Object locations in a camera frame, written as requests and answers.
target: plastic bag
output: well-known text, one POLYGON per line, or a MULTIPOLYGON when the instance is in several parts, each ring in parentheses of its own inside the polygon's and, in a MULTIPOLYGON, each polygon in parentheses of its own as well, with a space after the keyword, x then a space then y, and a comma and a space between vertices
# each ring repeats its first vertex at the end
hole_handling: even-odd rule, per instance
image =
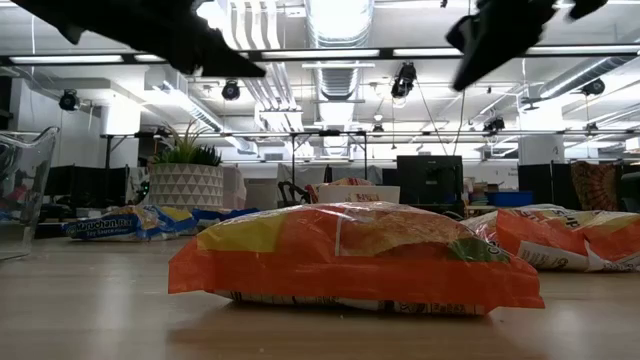
MULTIPOLYGON (((518 210, 539 210, 541 214, 568 214, 574 213, 574 210, 567 210, 562 206, 552 204, 536 204, 527 205, 517 208, 518 210)), ((496 223, 498 221, 498 212, 493 211, 488 214, 465 219, 462 222, 463 225, 471 229, 481 239, 485 239, 492 244, 497 243, 498 236, 496 234, 496 223)))
POLYGON ((390 203, 296 206, 212 226, 169 264, 169 292, 412 313, 542 308, 537 272, 441 215, 390 203))
POLYGON ((191 214, 198 221, 198 228, 206 229, 209 226, 213 226, 220 222, 234 219, 242 215, 257 213, 259 211, 260 210, 256 208, 220 211, 193 209, 191 214))
POLYGON ((187 234, 197 221, 187 211, 159 206, 124 206, 99 218, 70 222, 63 231, 72 239, 168 240, 187 234))
POLYGON ((640 215, 500 210, 499 246, 537 269, 630 271, 640 265, 640 215))

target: blue box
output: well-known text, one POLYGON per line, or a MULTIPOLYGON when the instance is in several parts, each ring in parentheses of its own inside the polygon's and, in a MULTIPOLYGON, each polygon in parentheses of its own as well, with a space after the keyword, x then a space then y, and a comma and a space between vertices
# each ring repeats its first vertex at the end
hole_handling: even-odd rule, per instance
POLYGON ((489 199, 489 205, 503 207, 517 207, 533 204, 533 192, 516 191, 516 192, 494 192, 486 193, 489 199))

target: potted plant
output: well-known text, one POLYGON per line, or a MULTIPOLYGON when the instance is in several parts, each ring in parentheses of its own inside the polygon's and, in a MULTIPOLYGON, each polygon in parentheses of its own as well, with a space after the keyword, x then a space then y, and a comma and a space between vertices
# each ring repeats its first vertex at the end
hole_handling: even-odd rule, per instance
POLYGON ((154 157, 149 167, 149 203, 191 211, 194 208, 216 210, 222 207, 223 171, 221 155, 215 147, 196 145, 208 129, 191 131, 189 123, 184 135, 167 124, 173 146, 154 157))

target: white box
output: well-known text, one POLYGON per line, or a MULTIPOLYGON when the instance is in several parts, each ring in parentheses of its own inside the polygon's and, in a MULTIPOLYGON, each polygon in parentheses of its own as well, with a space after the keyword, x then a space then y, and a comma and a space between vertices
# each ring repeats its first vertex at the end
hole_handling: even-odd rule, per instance
POLYGON ((400 203, 399 186, 340 186, 322 185, 318 188, 318 203, 386 201, 400 203))

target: black monitor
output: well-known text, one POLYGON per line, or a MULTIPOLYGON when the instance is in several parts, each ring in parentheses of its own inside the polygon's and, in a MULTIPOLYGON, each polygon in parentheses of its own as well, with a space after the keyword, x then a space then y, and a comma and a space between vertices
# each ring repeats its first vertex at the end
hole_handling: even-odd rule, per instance
POLYGON ((640 172, 622 175, 620 199, 625 211, 640 213, 640 172))
POLYGON ((74 166, 57 166, 49 170, 44 194, 46 196, 71 195, 73 189, 74 166))
POLYGON ((398 156, 400 203, 457 204, 462 192, 461 156, 398 156))

